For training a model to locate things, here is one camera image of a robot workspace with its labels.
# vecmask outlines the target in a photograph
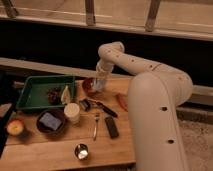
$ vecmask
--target paper cup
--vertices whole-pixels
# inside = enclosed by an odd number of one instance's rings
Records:
[[[77,103],[69,103],[64,107],[64,114],[73,124],[80,120],[80,107]]]

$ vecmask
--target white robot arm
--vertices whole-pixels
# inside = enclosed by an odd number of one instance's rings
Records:
[[[114,65],[136,75],[129,85],[127,99],[137,170],[188,171],[176,116],[176,106],[192,93],[188,74],[125,54],[121,42],[104,44],[98,53],[98,78],[106,79]]]

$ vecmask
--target green tray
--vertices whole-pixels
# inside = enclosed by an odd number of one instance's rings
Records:
[[[71,98],[75,98],[75,77],[69,75],[30,76],[27,78],[16,109],[24,113],[41,112],[49,108],[63,108],[63,104],[52,105],[48,101],[47,92],[54,87],[62,91],[68,85]]]

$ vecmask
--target wooden table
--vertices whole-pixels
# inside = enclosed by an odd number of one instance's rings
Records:
[[[86,96],[81,81],[76,81],[76,84],[78,102]],[[105,90],[95,96],[95,100],[103,102],[119,115],[115,119],[120,133],[118,138],[110,139],[104,123],[107,114],[100,109],[88,112],[81,110],[80,122],[77,125],[67,122],[63,132],[54,137],[37,130],[35,123],[38,114],[18,112],[15,117],[24,120],[28,136],[22,139],[8,137],[0,159],[0,170],[63,170],[135,163],[128,113],[116,100],[117,93],[127,93],[128,84],[129,79],[110,79]],[[94,116],[97,111],[101,113],[101,118],[97,139],[93,141]],[[79,143],[87,144],[89,148],[89,156],[83,161],[74,155],[74,149]]]

